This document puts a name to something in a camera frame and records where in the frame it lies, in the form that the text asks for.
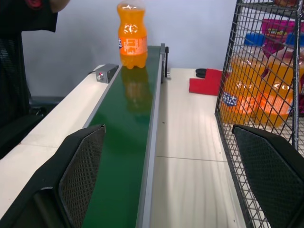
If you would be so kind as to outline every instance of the wire mesh shelf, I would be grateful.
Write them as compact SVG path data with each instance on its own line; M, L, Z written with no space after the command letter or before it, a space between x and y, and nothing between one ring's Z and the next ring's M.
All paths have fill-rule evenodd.
M247 227L271 226L247 182L233 125L280 135L304 157L302 4L236 3L215 115Z

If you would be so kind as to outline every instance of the gray wall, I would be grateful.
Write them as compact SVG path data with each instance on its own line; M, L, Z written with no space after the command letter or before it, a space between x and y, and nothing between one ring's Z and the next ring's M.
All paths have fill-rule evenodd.
M99 64L119 64L116 6L71 0L57 31L23 32L32 95L66 96ZM169 67L221 69L236 0L145 0L149 45L170 47Z

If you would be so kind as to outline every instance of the bottle cap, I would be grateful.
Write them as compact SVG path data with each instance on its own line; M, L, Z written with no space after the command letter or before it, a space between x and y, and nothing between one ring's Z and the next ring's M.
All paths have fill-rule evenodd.
M293 33L289 33L285 43L287 45L293 46L293 45L295 45L294 41L295 41L295 35ZM304 33L301 33L301 35L300 35L300 46L304 47Z
M259 33L248 33L245 37L244 45L262 46L265 36Z

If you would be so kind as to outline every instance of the bottle in rack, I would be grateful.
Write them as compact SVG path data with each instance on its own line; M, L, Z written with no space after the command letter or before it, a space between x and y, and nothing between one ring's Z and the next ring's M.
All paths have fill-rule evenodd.
M261 34L247 34L244 46L231 58L232 72L225 81L220 106L225 123L244 124L255 116L258 88L267 63L261 48L264 40Z
M289 34L286 47L272 55L268 61L269 74L263 79L260 87L260 105L255 123L279 127L288 118L293 101L292 80L294 76L294 45L295 36ZM304 74L304 34L300 43L300 77Z
M121 23L118 29L120 59L123 66L144 68L148 57L145 7L141 0L124 0L117 6Z

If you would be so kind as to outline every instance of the white table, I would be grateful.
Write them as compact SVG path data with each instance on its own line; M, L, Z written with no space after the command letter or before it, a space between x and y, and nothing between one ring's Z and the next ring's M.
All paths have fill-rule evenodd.
M214 116L216 97L190 94L192 69L161 87L152 228L245 227ZM0 218L64 138L81 129L107 84L88 75L0 160Z

